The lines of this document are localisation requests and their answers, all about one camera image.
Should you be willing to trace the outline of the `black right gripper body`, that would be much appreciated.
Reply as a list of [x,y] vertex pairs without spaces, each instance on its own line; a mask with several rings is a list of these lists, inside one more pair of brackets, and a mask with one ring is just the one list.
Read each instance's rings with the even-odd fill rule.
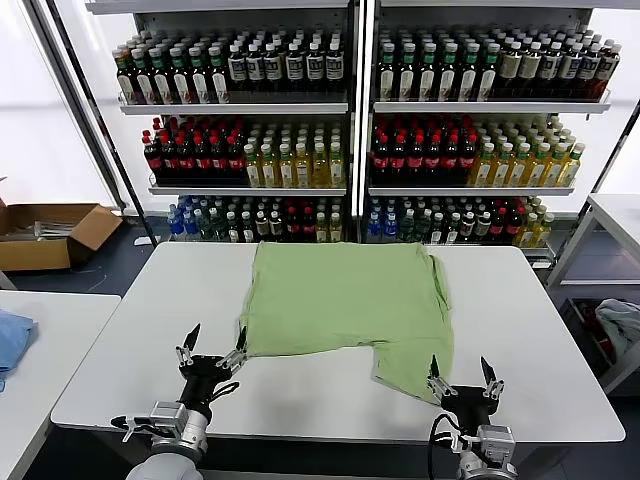
[[479,386],[454,386],[456,394],[442,395],[440,406],[454,414],[462,433],[476,433],[482,425],[490,425],[490,416],[495,414],[499,400]]

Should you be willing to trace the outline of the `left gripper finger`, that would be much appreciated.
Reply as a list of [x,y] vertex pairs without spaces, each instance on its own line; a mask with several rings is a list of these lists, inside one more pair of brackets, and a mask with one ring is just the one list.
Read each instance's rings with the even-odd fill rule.
[[216,363],[216,366],[230,374],[235,374],[247,360],[247,327],[240,330],[235,348],[224,358]]
[[186,335],[184,342],[175,347],[180,368],[191,366],[194,363],[192,353],[199,336],[200,328],[201,324],[198,323],[194,329]]

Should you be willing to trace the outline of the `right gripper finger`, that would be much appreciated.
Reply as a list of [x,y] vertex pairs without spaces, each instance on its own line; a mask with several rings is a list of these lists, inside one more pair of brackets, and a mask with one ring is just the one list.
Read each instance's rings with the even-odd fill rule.
[[432,355],[429,366],[427,384],[436,400],[442,400],[446,397],[454,397],[458,395],[458,391],[440,375],[439,365],[435,354]]
[[497,378],[494,368],[484,357],[481,357],[481,368],[486,383],[483,396],[498,401],[504,390],[504,381]]

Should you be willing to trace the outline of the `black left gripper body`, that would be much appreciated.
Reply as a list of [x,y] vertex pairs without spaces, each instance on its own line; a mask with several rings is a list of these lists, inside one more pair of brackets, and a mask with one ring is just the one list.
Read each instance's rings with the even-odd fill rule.
[[233,374],[216,366],[222,356],[194,355],[191,366],[180,368],[186,381],[179,402],[187,408],[209,407],[218,398],[233,393],[240,383]]

